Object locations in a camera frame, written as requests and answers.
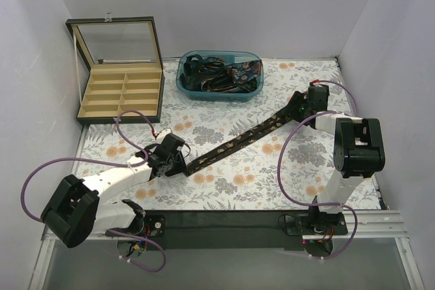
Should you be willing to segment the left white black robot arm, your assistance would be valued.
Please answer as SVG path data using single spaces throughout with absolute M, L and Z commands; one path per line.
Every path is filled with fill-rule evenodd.
M 166 130 L 155 144 L 132 156 L 123 167 L 77 178 L 66 176 L 46 205 L 41 220 L 68 248 L 92 233 L 140 235 L 145 210 L 129 199 L 112 199 L 141 183 L 181 173 L 186 166 L 181 149 L 186 142 Z

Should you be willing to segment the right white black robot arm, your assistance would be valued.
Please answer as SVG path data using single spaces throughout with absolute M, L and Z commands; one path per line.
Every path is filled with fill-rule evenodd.
M 344 205 L 357 186 L 385 166 L 379 120 L 329 111 L 328 97 L 329 87 L 311 84 L 306 92 L 296 91 L 289 101 L 293 120 L 334 137 L 332 176 L 307 210 L 283 219 L 291 235 L 346 234 Z

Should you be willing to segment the black gold floral tie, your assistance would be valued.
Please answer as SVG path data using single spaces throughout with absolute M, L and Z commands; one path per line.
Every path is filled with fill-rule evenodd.
M 187 164 L 184 169 L 185 176 L 189 177 L 190 175 L 211 166 L 215 162 L 223 160 L 238 150 L 255 143 L 257 140 L 265 137 L 288 122 L 295 120 L 298 116 L 298 108 L 304 99 L 305 94 L 296 91 L 292 95 L 288 104 L 270 116 L 267 120 L 264 120 L 235 138 L 218 145 L 215 149 L 212 149 Z

